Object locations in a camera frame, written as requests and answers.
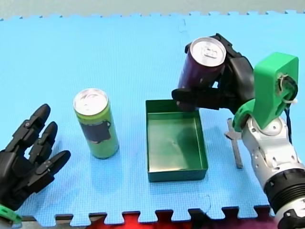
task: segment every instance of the green tray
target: green tray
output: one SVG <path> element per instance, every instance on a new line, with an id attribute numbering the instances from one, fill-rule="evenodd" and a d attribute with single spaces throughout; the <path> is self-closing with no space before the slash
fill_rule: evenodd
<path id="1" fill-rule="evenodd" d="M 200 180 L 208 169 L 199 112 L 182 112 L 173 100 L 146 101 L 150 182 Z"/>

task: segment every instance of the red surface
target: red surface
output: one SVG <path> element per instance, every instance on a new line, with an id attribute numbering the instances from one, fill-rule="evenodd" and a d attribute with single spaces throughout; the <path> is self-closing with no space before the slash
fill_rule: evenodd
<path id="1" fill-rule="evenodd" d="M 87 229 L 192 229 L 192 222 L 171 222 L 172 212 L 158 213 L 158 222 L 140 224 L 139 214 L 124 214 L 125 224 L 105 225 L 104 219 L 94 222 Z M 236 215 L 226 214 L 222 220 L 206 218 L 201 229 L 276 229 L 276 225 L 268 216 L 259 215 L 256 219 L 237 219 Z"/>

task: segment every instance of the green connector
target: green connector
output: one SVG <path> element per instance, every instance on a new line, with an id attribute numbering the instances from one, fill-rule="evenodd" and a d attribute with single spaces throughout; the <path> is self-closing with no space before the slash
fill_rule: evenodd
<path id="1" fill-rule="evenodd" d="M 22 220 L 22 218 L 13 210 L 2 205 L 0 205 L 0 218 L 5 218 L 14 224 L 20 224 Z"/>
<path id="2" fill-rule="evenodd" d="M 287 102 L 295 93 L 291 87 L 281 84 L 286 76 L 298 83 L 299 59 L 285 53 L 275 52 L 260 61 L 254 68 L 255 99 L 242 105 L 234 116 L 233 127 L 241 132 L 245 120 L 252 116 L 264 129 L 279 117 Z"/>

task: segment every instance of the robotic arm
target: robotic arm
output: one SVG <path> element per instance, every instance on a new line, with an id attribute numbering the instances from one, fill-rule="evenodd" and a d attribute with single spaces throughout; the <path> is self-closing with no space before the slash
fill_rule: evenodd
<path id="1" fill-rule="evenodd" d="M 47 104 L 42 105 L 21 124 L 11 142 L 0 151 L 0 229 L 21 221 L 14 211 L 32 193 L 38 193 L 50 184 L 71 156 L 65 150 L 49 159 L 57 134 L 55 122 L 51 122 L 39 138 L 50 111 Z M 24 153 L 30 146 L 30 157 L 26 159 Z"/>
<path id="2" fill-rule="evenodd" d="M 197 107 L 229 109 L 278 228 L 305 228 L 305 167 L 292 146 L 289 119 L 289 105 L 297 94 L 298 59 L 274 53 L 253 69 L 224 37 L 212 37 L 227 50 L 217 88 L 175 89 L 172 97 Z M 283 111 L 287 123 L 280 117 Z"/>

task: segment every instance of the aluminum can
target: aluminum can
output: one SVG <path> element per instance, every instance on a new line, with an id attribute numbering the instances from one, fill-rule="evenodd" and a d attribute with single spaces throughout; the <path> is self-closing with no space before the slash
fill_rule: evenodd
<path id="1" fill-rule="evenodd" d="M 193 89 L 213 86 L 224 69 L 225 57 L 224 45 L 215 38 L 202 37 L 194 40 L 187 51 L 178 87 Z M 185 111 L 196 109 L 190 104 L 177 104 Z"/>
<path id="2" fill-rule="evenodd" d="M 119 141 L 107 94 L 88 88 L 79 92 L 73 107 L 91 153 L 97 158 L 108 158 L 119 149 Z"/>

